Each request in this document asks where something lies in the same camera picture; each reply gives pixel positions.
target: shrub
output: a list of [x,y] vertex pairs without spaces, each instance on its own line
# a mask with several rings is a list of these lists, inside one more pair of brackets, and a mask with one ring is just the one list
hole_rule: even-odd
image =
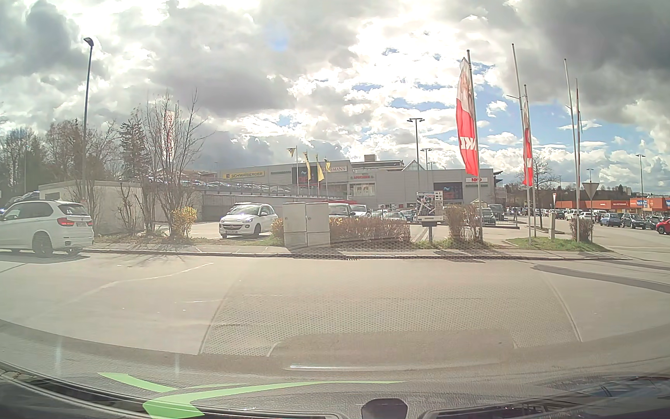
[[330,243],[410,243],[410,225],[376,217],[331,218]]
[[444,207],[446,223],[454,242],[479,242],[480,218],[474,205],[449,205]]
[[284,220],[283,218],[276,218],[273,226],[270,229],[270,235],[276,239],[284,239]]
[[[581,218],[581,241],[590,242],[591,233],[593,233],[593,221],[588,218]],[[578,241],[578,223],[575,218],[570,220],[570,235],[576,242]]]
[[174,239],[187,239],[193,223],[198,219],[198,212],[192,206],[172,210],[171,236]]

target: map sign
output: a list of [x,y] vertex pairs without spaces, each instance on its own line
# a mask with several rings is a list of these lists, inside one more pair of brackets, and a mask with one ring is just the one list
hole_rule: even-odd
[[444,192],[418,191],[415,216],[418,222],[442,222],[444,220]]

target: red flag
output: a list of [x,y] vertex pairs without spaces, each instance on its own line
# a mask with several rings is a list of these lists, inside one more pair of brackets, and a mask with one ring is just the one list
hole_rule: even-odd
[[532,126],[528,119],[528,98],[523,97],[521,109],[521,121],[523,122],[523,165],[524,180],[522,184],[534,186],[534,165],[532,164]]
[[459,85],[456,87],[456,132],[467,175],[479,176],[477,133],[475,133],[474,88],[470,81],[470,63],[461,59]]

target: yield sign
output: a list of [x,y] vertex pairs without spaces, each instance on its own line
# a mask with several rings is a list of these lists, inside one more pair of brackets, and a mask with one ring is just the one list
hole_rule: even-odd
[[592,182],[582,182],[583,190],[588,194],[588,199],[593,199],[593,195],[596,194],[596,190],[599,188],[599,184]]

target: car wheel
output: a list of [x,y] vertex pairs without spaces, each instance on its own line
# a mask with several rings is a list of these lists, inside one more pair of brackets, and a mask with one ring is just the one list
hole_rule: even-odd
[[38,257],[50,257],[54,254],[54,247],[48,234],[35,233],[33,236],[33,251],[35,256]]

